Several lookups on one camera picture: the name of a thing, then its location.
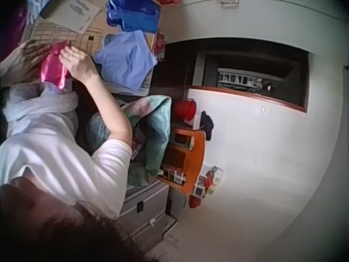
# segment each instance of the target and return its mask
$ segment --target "white sleeve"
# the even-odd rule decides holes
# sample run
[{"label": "white sleeve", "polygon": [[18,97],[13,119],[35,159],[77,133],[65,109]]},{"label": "white sleeve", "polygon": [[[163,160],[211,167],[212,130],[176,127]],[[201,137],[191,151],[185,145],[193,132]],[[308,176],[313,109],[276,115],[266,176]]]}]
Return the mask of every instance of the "white sleeve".
[{"label": "white sleeve", "polygon": [[116,216],[119,216],[125,200],[131,154],[131,147],[125,142],[108,139],[92,155],[98,183],[96,186],[106,205],[102,208]]}]

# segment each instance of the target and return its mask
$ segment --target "pink fabric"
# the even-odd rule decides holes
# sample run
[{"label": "pink fabric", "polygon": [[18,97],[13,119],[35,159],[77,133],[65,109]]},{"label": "pink fabric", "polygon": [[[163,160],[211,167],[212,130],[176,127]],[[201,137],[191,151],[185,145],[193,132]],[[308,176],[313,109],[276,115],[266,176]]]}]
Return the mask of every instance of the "pink fabric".
[{"label": "pink fabric", "polygon": [[65,85],[65,76],[67,69],[59,60],[61,50],[68,45],[66,41],[57,43],[52,46],[48,56],[41,64],[41,81],[47,81],[59,89],[63,89]]}]

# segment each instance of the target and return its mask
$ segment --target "woman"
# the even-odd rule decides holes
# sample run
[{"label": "woman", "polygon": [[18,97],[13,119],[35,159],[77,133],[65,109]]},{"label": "woman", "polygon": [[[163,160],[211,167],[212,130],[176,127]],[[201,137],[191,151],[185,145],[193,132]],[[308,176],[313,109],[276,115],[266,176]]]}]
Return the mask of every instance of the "woman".
[{"label": "woman", "polygon": [[[2,86],[11,86],[8,103],[35,103],[52,94],[47,83],[43,91],[13,85],[36,74],[49,48],[28,41],[0,63]],[[66,47],[59,59],[86,86],[111,135],[90,157],[76,144],[74,123],[66,113],[28,114],[9,123],[0,147],[0,234],[17,251],[4,253],[14,261],[147,261],[122,240],[112,221],[125,197],[130,123],[87,54]],[[70,92],[69,85],[63,93]]]}]

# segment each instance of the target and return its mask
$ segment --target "white shirt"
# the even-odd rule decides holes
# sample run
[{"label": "white shirt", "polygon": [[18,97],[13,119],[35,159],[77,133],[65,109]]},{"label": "white shirt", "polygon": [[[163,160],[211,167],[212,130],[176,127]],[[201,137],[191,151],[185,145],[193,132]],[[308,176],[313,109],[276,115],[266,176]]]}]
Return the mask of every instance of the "white shirt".
[{"label": "white shirt", "polygon": [[127,187],[131,148],[107,140],[92,157],[72,135],[72,123],[62,114],[36,114],[9,126],[0,146],[0,184],[30,168],[47,192],[74,205],[79,201],[110,217],[118,216]]}]

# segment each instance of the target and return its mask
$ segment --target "wooden shelf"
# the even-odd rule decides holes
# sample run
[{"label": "wooden shelf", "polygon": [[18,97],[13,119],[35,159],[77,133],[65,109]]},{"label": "wooden shelf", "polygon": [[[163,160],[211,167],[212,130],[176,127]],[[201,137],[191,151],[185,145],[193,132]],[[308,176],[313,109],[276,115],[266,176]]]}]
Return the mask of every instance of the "wooden shelf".
[{"label": "wooden shelf", "polygon": [[271,97],[266,97],[266,96],[262,96],[260,94],[252,94],[249,92],[244,92],[244,91],[238,91],[238,90],[231,90],[229,88],[225,88],[225,87],[214,87],[214,86],[188,86],[189,89],[197,89],[197,90],[205,90],[205,91],[213,91],[213,92],[220,92],[220,93],[226,93],[226,94],[235,94],[237,96],[243,96],[243,97],[249,97],[249,98],[254,98],[254,99],[258,99],[261,101],[265,101],[265,102],[270,102],[273,104],[277,104],[277,105],[282,105],[288,108],[292,108],[301,112],[306,113],[306,108],[304,106],[300,106],[300,105],[295,105],[289,102],[285,102],[282,100],[278,100],[275,98],[271,98]]}]

